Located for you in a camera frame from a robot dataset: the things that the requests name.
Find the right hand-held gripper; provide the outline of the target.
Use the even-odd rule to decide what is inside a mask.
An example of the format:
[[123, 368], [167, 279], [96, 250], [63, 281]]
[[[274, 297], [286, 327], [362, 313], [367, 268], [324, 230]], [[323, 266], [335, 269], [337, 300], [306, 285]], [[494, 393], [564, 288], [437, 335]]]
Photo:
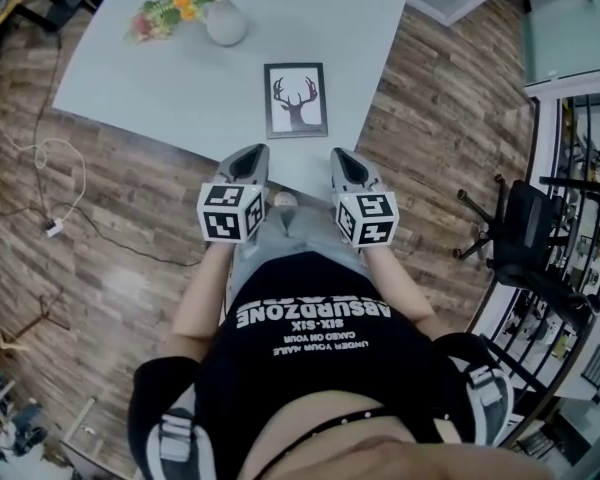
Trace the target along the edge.
[[335, 223], [342, 236], [354, 248], [389, 245], [399, 211], [395, 194], [384, 191], [376, 165], [344, 148], [332, 150], [330, 165]]

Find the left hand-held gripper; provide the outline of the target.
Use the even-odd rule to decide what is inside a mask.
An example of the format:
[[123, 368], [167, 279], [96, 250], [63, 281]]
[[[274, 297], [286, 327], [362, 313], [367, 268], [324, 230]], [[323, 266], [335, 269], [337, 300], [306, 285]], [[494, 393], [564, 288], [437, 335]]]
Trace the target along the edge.
[[260, 227], [269, 154], [264, 143], [244, 147], [219, 164], [214, 181], [224, 183], [202, 184], [197, 214], [206, 241], [245, 243]]

